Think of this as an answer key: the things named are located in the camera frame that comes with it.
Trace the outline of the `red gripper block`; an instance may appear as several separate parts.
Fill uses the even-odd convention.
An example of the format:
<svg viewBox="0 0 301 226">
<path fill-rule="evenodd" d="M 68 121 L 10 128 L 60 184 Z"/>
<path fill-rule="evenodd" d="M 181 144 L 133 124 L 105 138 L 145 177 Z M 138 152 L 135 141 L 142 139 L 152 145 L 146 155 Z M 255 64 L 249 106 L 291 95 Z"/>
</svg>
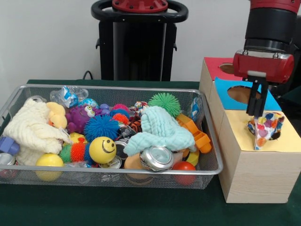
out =
<svg viewBox="0 0 301 226">
<path fill-rule="evenodd" d="M 278 52 L 262 52 L 253 50 L 239 50 L 233 58 L 234 75 L 247 81 L 265 79 L 272 83 L 286 83 L 294 68 L 294 57 L 291 54 Z M 246 109 L 247 114 L 262 116 L 268 83 L 261 84 L 261 95 L 256 97 L 258 83 L 253 82 Z"/>
</svg>

